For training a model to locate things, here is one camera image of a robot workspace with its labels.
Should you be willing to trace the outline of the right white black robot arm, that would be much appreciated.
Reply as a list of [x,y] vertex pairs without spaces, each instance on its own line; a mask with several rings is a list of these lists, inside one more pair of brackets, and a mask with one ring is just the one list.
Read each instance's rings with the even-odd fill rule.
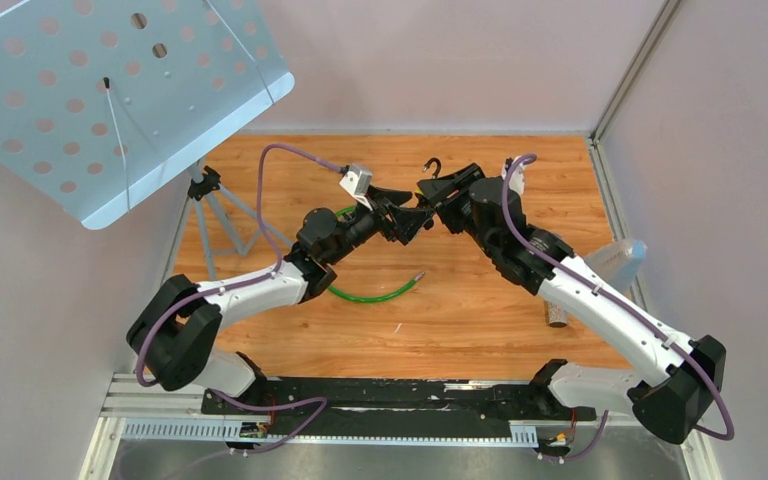
[[510,175],[488,177],[476,164],[418,183],[420,202],[453,234],[465,233],[500,275],[574,315],[613,347],[629,369],[583,367],[552,360],[547,378],[531,390],[544,417],[590,407],[634,417],[657,438],[682,444],[711,406],[725,424],[720,439],[734,436],[721,395],[727,358],[716,337],[693,338],[630,301],[553,232],[526,219]]

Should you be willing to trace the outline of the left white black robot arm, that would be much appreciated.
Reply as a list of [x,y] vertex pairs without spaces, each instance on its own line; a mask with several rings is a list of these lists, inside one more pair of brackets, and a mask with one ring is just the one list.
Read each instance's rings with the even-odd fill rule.
[[258,411],[267,390],[258,370],[244,355],[217,347],[217,336],[251,316],[318,297],[335,280],[334,265],[370,238],[406,245],[432,226],[431,208],[408,206],[413,193],[370,192],[367,205],[342,216],[328,208],[311,210],[290,250],[267,268],[202,283],[183,274],[167,279],[126,334],[138,372],[153,376],[143,385],[177,391],[194,384],[226,394],[243,413]]

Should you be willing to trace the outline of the clear bottle with metal cap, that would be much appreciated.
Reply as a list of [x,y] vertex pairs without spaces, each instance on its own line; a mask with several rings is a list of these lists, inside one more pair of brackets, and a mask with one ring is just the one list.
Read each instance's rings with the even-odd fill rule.
[[567,312],[558,304],[546,302],[546,323],[550,328],[565,328],[569,325]]

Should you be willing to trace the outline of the grey tripod stand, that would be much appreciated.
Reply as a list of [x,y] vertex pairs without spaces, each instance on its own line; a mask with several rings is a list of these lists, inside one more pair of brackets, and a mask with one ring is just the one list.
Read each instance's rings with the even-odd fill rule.
[[[259,227],[255,229],[248,240],[245,240],[240,234],[229,212],[222,205],[220,198],[227,200],[232,206],[241,210],[252,220],[257,220],[257,212],[223,184],[221,175],[215,169],[203,165],[201,162],[196,162],[190,165],[186,172],[190,176],[187,197],[195,208],[207,274],[211,281],[215,281],[217,279],[216,257],[225,255],[245,257],[251,252],[257,241],[264,237],[264,234]],[[221,231],[229,239],[231,243],[229,249],[217,250],[211,246],[207,222],[208,212],[218,221]]]

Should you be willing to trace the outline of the clear blue plastic bag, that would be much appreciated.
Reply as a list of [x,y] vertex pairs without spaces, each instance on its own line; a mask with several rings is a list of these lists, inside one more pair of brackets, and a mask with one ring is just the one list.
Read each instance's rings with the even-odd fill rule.
[[584,257],[585,263],[611,287],[628,294],[645,261],[647,246],[641,240],[622,239]]

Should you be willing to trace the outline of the perforated light blue metal plate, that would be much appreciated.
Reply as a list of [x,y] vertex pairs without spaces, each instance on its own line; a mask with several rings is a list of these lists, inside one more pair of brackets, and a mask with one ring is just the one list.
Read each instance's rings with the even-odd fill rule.
[[0,164],[100,230],[294,84],[254,1],[24,1],[0,14]]

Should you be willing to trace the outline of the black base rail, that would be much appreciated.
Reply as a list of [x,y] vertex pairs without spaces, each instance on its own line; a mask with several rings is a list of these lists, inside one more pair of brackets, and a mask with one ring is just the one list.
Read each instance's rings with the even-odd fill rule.
[[594,421],[588,407],[570,409],[528,382],[370,378],[272,377],[240,396],[256,406],[289,405],[257,413],[232,406],[213,392],[200,397],[190,418],[134,419],[127,439],[298,443],[538,447],[538,426],[565,430]]

